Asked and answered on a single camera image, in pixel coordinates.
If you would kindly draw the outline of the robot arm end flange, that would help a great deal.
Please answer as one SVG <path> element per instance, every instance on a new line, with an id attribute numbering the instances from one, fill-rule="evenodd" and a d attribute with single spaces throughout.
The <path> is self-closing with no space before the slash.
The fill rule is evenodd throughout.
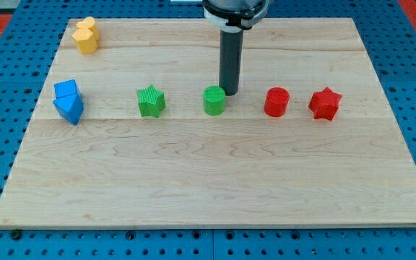
<path id="1" fill-rule="evenodd" d="M 225 33 L 250 30 L 268 13 L 273 0 L 203 0 L 204 17 Z"/>

